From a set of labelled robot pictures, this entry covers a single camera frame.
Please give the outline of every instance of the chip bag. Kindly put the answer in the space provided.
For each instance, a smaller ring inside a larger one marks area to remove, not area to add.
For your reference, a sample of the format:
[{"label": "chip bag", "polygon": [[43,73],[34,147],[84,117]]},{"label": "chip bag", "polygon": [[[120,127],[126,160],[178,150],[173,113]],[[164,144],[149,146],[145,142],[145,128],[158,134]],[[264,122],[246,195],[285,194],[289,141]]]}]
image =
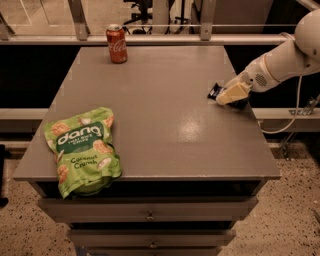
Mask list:
[{"label": "chip bag", "polygon": [[112,110],[100,107],[44,125],[63,198],[96,194],[121,176],[120,158],[112,145],[113,120]]}]

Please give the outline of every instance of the red soda can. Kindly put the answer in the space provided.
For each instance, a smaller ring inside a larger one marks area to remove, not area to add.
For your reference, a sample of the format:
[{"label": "red soda can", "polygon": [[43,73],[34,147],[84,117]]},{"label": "red soda can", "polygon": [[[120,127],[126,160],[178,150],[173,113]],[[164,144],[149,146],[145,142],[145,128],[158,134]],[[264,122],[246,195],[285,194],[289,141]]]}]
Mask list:
[{"label": "red soda can", "polygon": [[112,24],[107,29],[108,47],[113,63],[123,63],[128,59],[124,30],[120,25]]}]

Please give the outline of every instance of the floor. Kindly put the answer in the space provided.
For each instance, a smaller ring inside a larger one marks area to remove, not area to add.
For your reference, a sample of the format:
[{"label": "floor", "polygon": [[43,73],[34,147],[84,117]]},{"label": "floor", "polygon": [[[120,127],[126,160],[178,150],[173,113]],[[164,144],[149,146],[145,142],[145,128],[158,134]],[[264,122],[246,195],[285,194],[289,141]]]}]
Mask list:
[{"label": "floor", "polygon": [[[296,139],[284,159],[277,139],[268,139],[282,178],[269,181],[258,195],[259,204],[235,225],[236,238],[219,256],[320,256],[319,140]],[[5,160],[3,196],[9,204],[0,210],[0,255],[75,256],[66,237],[67,226],[56,224],[37,207],[39,196],[28,183],[11,177],[26,142],[5,143],[12,153]]]}]

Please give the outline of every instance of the metal frame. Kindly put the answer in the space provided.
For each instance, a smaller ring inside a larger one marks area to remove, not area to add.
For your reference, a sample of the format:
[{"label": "metal frame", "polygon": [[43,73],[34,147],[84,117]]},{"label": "metal frame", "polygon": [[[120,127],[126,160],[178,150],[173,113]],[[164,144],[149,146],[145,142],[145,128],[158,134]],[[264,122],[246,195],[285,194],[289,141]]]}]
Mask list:
[{"label": "metal frame", "polygon": [[200,38],[201,40],[210,40],[212,34],[212,23],[216,11],[216,0],[203,0],[200,17]]},{"label": "metal frame", "polygon": [[68,0],[78,40],[87,40],[90,30],[84,16],[81,0]]},{"label": "metal frame", "polygon": [[[280,45],[288,38],[284,35],[267,34],[214,34],[208,40],[200,35],[128,35],[127,45]],[[80,45],[105,46],[105,36],[87,36],[79,40],[76,36],[12,36],[9,40],[0,40],[0,45]]]}]

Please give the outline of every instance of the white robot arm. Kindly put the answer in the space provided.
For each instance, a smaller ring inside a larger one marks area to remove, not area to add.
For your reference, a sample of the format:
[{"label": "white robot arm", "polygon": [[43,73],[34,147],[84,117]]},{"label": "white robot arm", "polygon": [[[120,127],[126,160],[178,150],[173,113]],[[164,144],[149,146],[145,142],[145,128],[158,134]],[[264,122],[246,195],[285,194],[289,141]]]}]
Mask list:
[{"label": "white robot arm", "polygon": [[247,98],[250,91],[265,92],[295,76],[320,72],[320,10],[298,23],[294,38],[253,60],[231,79],[216,97],[220,105]]}]

